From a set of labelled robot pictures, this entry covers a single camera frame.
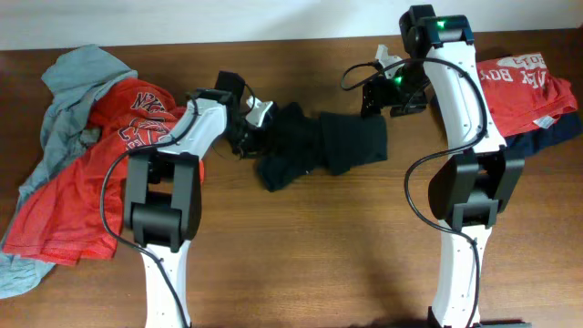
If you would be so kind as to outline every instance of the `wooden table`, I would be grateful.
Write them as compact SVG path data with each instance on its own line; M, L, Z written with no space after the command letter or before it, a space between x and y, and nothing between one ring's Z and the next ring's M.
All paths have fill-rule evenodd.
M166 88L178 102L212 87L219 70L240 73L263 100L357 113L361 92L339 77L371 60L379 43L405 57L400 36L207 45L122 46L107 51ZM542 52L553 75L583 99L581 30L476 35L479 58ZM66 50L0 52L0 231L17 186L41 157L38 131L51 95L41 74ZM355 73L364 77L368 72ZM411 163L445 147L430 110L389 118L389 160L339 177L316 171L269 193L253 161L205 158L203 218L189 253L189 312L205 327L342 327L426 316L437 285L440 237L404 199ZM219 152L228 149L218 142ZM499 215L483 271L485 320L523 318L536 327L583 321L583 138L528 159ZM413 177L426 191L442 160ZM120 247L113 261L58 267L33 291L0 301L2 327L143 327L146 290L140 257Z

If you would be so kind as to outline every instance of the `clothing pile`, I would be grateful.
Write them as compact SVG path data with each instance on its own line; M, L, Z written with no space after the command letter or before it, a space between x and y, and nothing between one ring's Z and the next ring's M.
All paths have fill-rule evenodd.
M570 83L552 77L541 54L477 64L492 119L509 149L525 157L581 134Z
M340 175L351 167L387 160L384 118L323 112L307 118L297 103L279 110L265 137L258 172L267 190L281 190L314 169Z
M125 150L168 134L185 111L166 90L137 76L96 46L62 55L43 75L54 95L41 131L45 155L20 187L2 240L0 298L34 288L55 263L113 257L117 242L98 210L106 171ZM126 170L125 159L107 185L107 222L116 233Z

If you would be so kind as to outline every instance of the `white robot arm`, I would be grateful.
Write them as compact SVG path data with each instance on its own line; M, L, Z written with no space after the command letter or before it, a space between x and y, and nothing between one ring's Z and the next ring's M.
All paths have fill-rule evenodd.
M506 151L506 142L489 111L484 115L480 110L478 97L486 108L487 104L477 75L474 37L467 19L462 15L436 17L430 5L414 5L401 17L399 25L405 51L414 60L401 66L392 79L377 77L364 85L363 115L378 112L383 106L397 107L398 110L392 109L392 116L419 112L426 100L424 95L417 95L415 85L426 86L427 77L439 101L448 148L459 149L474 143L461 153L450 153L450 159L429 185L432 213L444 229L439 284L428 317L430 327L474 327L480 323L475 303L476 270L480 268L476 265L482 263L496 215L506 207L524 159ZM391 58L379 54L386 52L385 49L379 46L377 59ZM432 58L454 64L466 74L460 74L451 65L429 61ZM379 64L380 72L389 69L388 62L379 60ZM470 85L470 80L477 90ZM378 86L383 86L389 97L378 97L375 93L383 92ZM407 105L415 98L417 109L409 111ZM479 139L484 130L485 135ZM468 240L474 242L476 252ZM517 328L530 327L530 324L492 326Z

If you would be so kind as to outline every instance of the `black cable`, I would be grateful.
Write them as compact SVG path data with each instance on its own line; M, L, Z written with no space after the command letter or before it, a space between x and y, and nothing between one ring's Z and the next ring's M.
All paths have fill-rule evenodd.
M409 190L409 179L411 178L411 174L413 173L413 171L418 166L427 162L428 160L437 159L437 158L440 158L442 156L453 155L455 153L463 152L464 150L468 150L468 149L472 148L473 146L477 145L486 136L486 134L487 134L487 127L486 127L487 126L487 109L486 109L486 103L484 102L484 99L482 98L479 87L477 86L476 82L474 82L474 80L469 76L469 74L466 71L464 71L463 68L459 67L458 65L456 65L454 63L448 62L446 60L439 59L439 58L430 58L430 57L406 58L406 59L400 60L398 62L392 63L391 65L383 68L382 70L379 70L377 73L375 73L375 74L369 76L368 78L356 83L355 85L350 86L350 87L346 87L344 85L344 80L346 78L346 75L352 69L358 67L358 65L355 65L353 67L350 67L349 69L347 69L344 72L342 79L341 79L341 82L340 82L340 87L345 91L354 90L357 87L363 86L364 84L372 81L373 79L380 76L382 73L384 73L385 71L387 71L391 68L400 66L402 64L425 63L425 62L431 62L431 63L445 65L445 66L450 67L450 68L454 69L455 71L457 71L460 74L460 77L465 78L467 80L467 82L469 83L470 87L472 88L472 91L474 91L474 94L476 95L476 98L478 100L478 104L480 106L480 116L482 119L482 124L478 125L478 128L480 130L477 132L476 138L473 141L470 141L469 143L467 143L464 146L460 146L460 147L456 147L456 148L448 149L448 150L443 150L443 151L436 152L435 154L427 155L427 156L417 160L415 163L413 163L413 165L411 165L411 167L409 167L409 169L406 171L406 173L404 175L405 197L407 199L407 202L409 203L409 206L411 207L411 210L413 210L415 215L419 219L421 219L424 223L429 225L430 227L437 229L439 231L442 231L442 232L451 233L451 234L460 236L460 237L466 239L467 242L469 242L470 245L472 246L472 251L474 252L474 261L476 263L476 290L474 291L474 304L472 306L472 312L470 313L470 317L469 317L469 320L468 320L467 325L466 325L466 327L469 327L470 324L472 323L472 321L474 320L474 315L476 314L476 311L477 311L478 298L479 298L479 294L480 294L480 256L479 256L479 253L477 251L477 242L475 240L473 240L470 236L466 235L465 233L463 233L461 231L454 231L453 229L442 227L438 224L431 222L429 219L427 219L421 213L421 211L419 209L417 209L417 207L413 203L413 199L411 198L411 192Z
M103 185L101 187L101 195L99 198L99 215L101 216L101 221L103 222L103 226L105 227L107 233L110 236L112 236L113 238L115 238L117 241L119 241L120 243L128 246L130 249L132 249L134 251L139 251L140 253L148 256L152 261L154 261L154 263L156 263L156 266L158 267L160 274L162 274L162 278L164 279L164 282L168 285L168 288L170 290L170 293L172 294L172 297L174 298L174 302L176 303L176 306L179 308L180 318L182 320L183 328L189 327L189 324L187 323L187 320L186 320L186 314L184 313L184 308L182 307L182 303L180 302L180 298L179 298L178 294L176 293L176 290L172 286L172 282L170 282L170 279L169 279L168 275L166 274L164 267L162 266L162 260L158 259L156 257L156 255L147 251L143 247L140 247L131 241L127 241L127 240L123 239L121 236L117 235L114 231L112 231L109 228L109 225L107 224L107 219L106 219L105 198L106 198L106 187L107 187L107 182L109 181L109 177L111 177L113 170L116 168L116 166L119 164L119 162L122 161L126 156L134 154L138 151L142 151L144 149L158 149L161 147L174 145L177 142L179 142L182 138L184 138L184 136L186 136L187 133L189 133L189 130L192 128L192 126L194 126L194 122L196 121L197 116L199 116L199 106L197 105L196 99L192 99L192 103L194 104L194 115L192 116L192 119L190 120L189 125L184 129L184 131L180 132L180 134L177 137L174 138L171 134L169 134L171 137L171 141L157 143L157 144L153 144L153 145L146 145L146 146L136 147L134 149L126 150L121 155L119 155L119 157L117 157L116 160L113 161L113 163L111 163L111 166L109 167L105 177L103 178Z

